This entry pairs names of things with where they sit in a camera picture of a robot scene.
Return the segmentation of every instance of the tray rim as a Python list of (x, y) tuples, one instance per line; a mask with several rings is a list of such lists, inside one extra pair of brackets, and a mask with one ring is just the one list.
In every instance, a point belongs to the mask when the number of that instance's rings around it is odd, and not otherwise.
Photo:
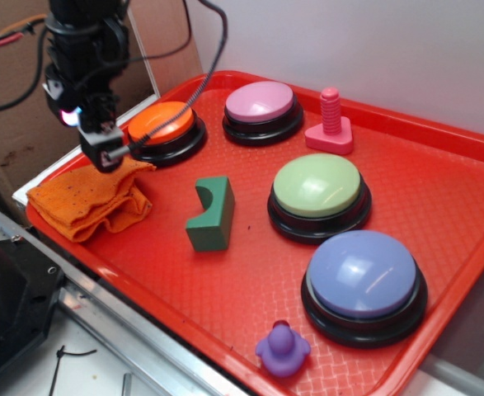
[[(193, 87), (198, 87), (203, 79), (204, 75), (200, 75), (182, 83), (178, 87), (174, 87), (163, 95), (163, 97), (160, 98), (160, 101), (166, 100), (167, 97), (170, 98), (176, 96), (183, 89), (188, 90)], [(228, 83), (227, 80), (231, 81), (229, 87), (233, 87), (236, 85), (241, 86), (246, 83), (269, 79), (249, 73), (225, 70), (216, 72), (210, 82), (214, 84), (221, 81), (225, 84)], [(313, 90), (296, 87), (292, 84), (289, 85), (298, 93), (299, 101), (301, 101), (303, 106), (319, 106), (317, 96), (314, 95), (315, 92)], [(354, 124), (377, 131), (382, 129), (382, 133), (434, 147), (445, 152), (456, 153), (463, 157), (475, 159), (484, 163), (484, 134), (478, 134), (458, 127), (441, 124), (436, 121), (421, 119), (413, 115), (405, 115), (400, 112), (371, 106), (357, 101), (350, 101), (345, 98), (341, 99), (341, 106), (342, 115), (350, 117)], [(122, 125), (123, 129), (125, 129), (126, 126), (127, 123), (124, 123)], [(80, 166), (85, 163), (87, 163), (87, 160), (83, 157), (83, 154), (79, 154), (79, 156), (74, 158), (68, 164), (51, 173), (47, 179), (49, 180), (50, 178), (56, 177), (58, 174), (65, 172), (68, 168)], [(37, 223), (44, 222), (31, 204), (28, 204), (26, 207), (26, 213), (31, 223), (33, 223), (34, 219), (40, 219), (40, 221), (36, 221)], [(50, 229), (50, 227), (48, 227), (46, 231), (46, 235), (63, 248), (66, 248), (64, 244), (71, 248), (78, 245), (77, 243), (70, 243), (56, 233), (56, 231)], [(66, 248), (66, 250), (72, 254), (73, 252), (71, 252), (71, 250), (77, 251), (76, 254), (73, 255), (81, 262), (84, 262), (83, 260), (87, 259), (92, 262), (94, 266), (90, 266), (92, 270), (95, 269), (95, 267), (104, 267), (104, 262), (97, 257), (94, 257), (89, 252), (84, 252), (82, 249), (78, 250), (71, 248)], [(441, 302), (442, 304), (436, 304), (435, 307), (432, 307), (432, 309), (429, 310), (425, 321), (421, 324), (420, 331), (415, 336), (412, 336), (409, 346), (402, 348), (397, 354), (385, 374), (368, 394), (389, 395), (397, 394), (402, 390), (418, 368), (419, 364), (425, 359), (436, 339), (449, 323), (449, 320), (453, 317), (474, 283), (484, 271), (484, 264), (479, 264), (483, 262), (484, 235), (482, 235), (480, 242), (473, 249), (467, 262), (460, 267), (457, 275), (453, 277), (450, 284), (443, 290), (442, 297), (438, 299), (438, 303)], [(477, 272), (474, 271), (474, 266), (477, 266)], [(228, 371), (230, 375), (234, 376), (251, 389), (255, 389), (258, 392), (265, 392), (265, 394), (293, 394), (272, 379), (263, 377), (258, 368), (254, 365), (244, 364), (243, 362), (246, 361), (246, 359), (243, 356), (238, 355), (235, 351), (230, 351), (225, 345), (218, 342), (212, 334), (206, 333), (196, 323), (193, 323), (191, 319), (174, 311), (167, 303), (156, 295), (149, 294), (142, 287), (138, 288), (137, 285), (120, 283), (120, 291), (125, 293), (125, 295), (129, 295), (127, 291), (131, 291), (132, 289), (134, 289), (134, 299), (148, 302), (146, 305), (140, 305), (143, 309), (146, 309), (149, 313), (155, 312), (152, 313), (152, 315), (156, 317), (156, 319), (165, 323), (179, 337), (188, 341), (191, 345)]]

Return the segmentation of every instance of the red tray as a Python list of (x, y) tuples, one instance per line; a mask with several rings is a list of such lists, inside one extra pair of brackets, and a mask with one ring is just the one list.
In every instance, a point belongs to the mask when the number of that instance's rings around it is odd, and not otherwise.
[[(203, 77), (162, 100), (186, 101)], [(271, 227), (270, 187), (288, 161), (313, 153), (303, 131), (321, 122), (319, 92), (292, 87), (305, 110), (303, 130), (280, 144), (241, 147), (223, 136), (229, 93), (263, 80), (216, 73), (194, 109), (207, 125), (202, 151), (174, 167), (141, 175), (150, 215), (122, 233), (100, 229), (70, 243), (32, 208), (36, 228), (129, 296), (258, 394), (386, 396), (402, 389), (484, 270), (484, 136), (342, 100), (355, 149), (346, 156), (373, 194), (366, 229), (399, 239), (416, 258), (430, 302), (416, 333), (396, 345), (359, 350), (328, 341), (307, 321), (300, 283), (316, 247), (293, 243)], [(58, 173), (86, 164), (81, 155)], [(193, 250), (186, 221), (203, 212), (201, 177), (228, 176), (236, 207), (231, 244), (223, 252)], [(306, 337), (312, 353), (288, 379), (270, 376), (255, 355), (276, 320)]]

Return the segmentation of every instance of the white wall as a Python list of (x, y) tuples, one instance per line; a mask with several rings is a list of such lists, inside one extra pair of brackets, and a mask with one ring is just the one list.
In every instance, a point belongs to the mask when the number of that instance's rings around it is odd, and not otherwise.
[[(212, 0), (234, 69), (484, 134), (484, 0)], [(189, 0), (204, 70), (219, 19)]]

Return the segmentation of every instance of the purple duck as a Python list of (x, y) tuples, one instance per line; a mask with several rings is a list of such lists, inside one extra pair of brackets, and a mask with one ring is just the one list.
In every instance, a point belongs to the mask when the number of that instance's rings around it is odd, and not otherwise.
[(279, 321), (256, 345), (256, 355), (274, 376), (284, 378), (296, 373), (311, 352), (309, 343), (287, 322)]

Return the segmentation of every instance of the black button base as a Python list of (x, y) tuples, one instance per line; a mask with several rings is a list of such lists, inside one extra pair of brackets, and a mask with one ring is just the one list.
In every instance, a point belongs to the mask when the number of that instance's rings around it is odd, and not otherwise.
[(293, 105), (283, 115), (265, 122), (240, 122), (225, 110), (223, 130), (227, 139), (244, 146), (266, 146), (279, 143), (296, 134), (303, 123), (303, 108), (294, 97)]
[(327, 217), (309, 218), (292, 214), (280, 206), (274, 189), (267, 200), (271, 224), (283, 236), (299, 243), (319, 245), (329, 237), (362, 228), (372, 209), (372, 194), (360, 178), (359, 194), (354, 202), (339, 213)]
[(207, 129), (204, 122), (194, 114), (194, 122), (181, 136), (162, 144), (145, 144), (135, 149), (131, 155), (133, 158), (152, 163), (157, 167), (168, 167), (183, 162), (198, 153), (207, 141)]
[(306, 275), (301, 296), (309, 321), (325, 337), (347, 347), (371, 349), (392, 345), (414, 332), (425, 316), (428, 288), (416, 265), (416, 281), (411, 296), (395, 312), (379, 318), (348, 318), (326, 308), (314, 294)]

